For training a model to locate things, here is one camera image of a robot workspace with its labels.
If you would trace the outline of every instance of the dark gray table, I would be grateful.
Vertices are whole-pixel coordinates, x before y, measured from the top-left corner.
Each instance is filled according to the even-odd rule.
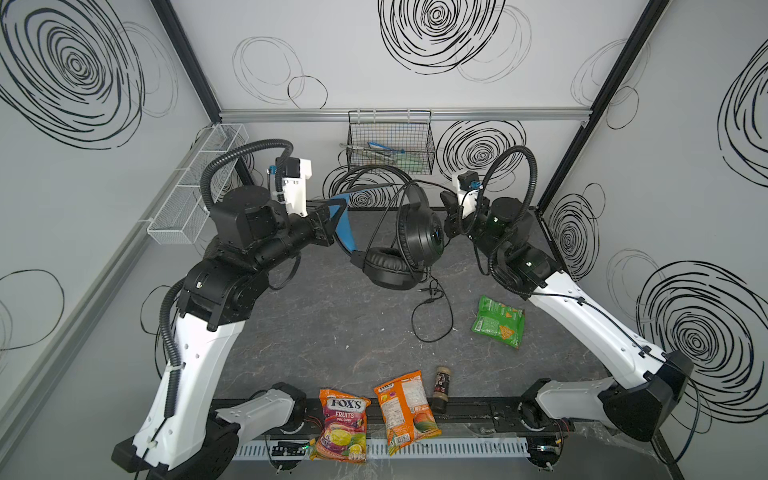
[[[350,213],[359,248],[380,216]],[[394,223],[394,214],[387,214],[374,246],[392,242]],[[531,243],[548,251],[543,233],[534,229]],[[276,269],[272,283],[289,270],[290,262]],[[257,300],[216,397],[248,397],[280,381],[310,397],[321,388],[373,396],[375,386],[415,370],[431,383],[438,366],[453,371],[451,396],[516,396],[541,377],[578,381],[607,376],[599,360],[557,321],[482,276],[466,237],[453,239],[432,273],[451,300],[455,330],[437,343],[421,343],[411,332],[410,317],[426,292],[373,285],[336,245],[305,248],[290,284],[278,292],[267,290]],[[471,332],[481,295],[525,309],[519,349]],[[420,307],[415,321],[421,337],[439,336],[450,324],[445,301]]]

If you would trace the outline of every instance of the orange snack package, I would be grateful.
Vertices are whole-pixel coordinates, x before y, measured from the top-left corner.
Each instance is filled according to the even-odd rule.
[[[363,463],[368,429],[366,408],[371,401],[336,390],[320,390],[320,403],[323,404],[324,428],[310,458]]]
[[[417,440],[442,433],[427,403],[421,370],[379,385],[374,390],[384,414],[390,455]]]

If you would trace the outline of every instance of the white wire basket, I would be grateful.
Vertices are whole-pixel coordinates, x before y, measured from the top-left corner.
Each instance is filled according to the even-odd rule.
[[[197,241],[209,215],[200,195],[203,170],[221,154],[248,142],[248,133],[242,124],[218,124],[204,135],[207,135],[205,142],[147,228],[147,233],[160,245],[188,245]],[[210,194],[214,202],[229,185],[234,168],[235,162],[224,165],[211,180]]]

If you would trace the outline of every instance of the lemon illustration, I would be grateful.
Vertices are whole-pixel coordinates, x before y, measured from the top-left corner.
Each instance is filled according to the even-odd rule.
[[[349,445],[349,442],[352,440],[352,434],[347,432],[346,430],[342,429],[336,429],[331,432],[331,442],[337,444],[337,445]]]

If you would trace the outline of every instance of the green item in basket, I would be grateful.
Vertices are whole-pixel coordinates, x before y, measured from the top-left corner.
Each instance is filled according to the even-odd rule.
[[[483,295],[480,297],[478,319],[472,325],[472,331],[518,348],[523,339],[524,324],[524,310],[514,309]]]

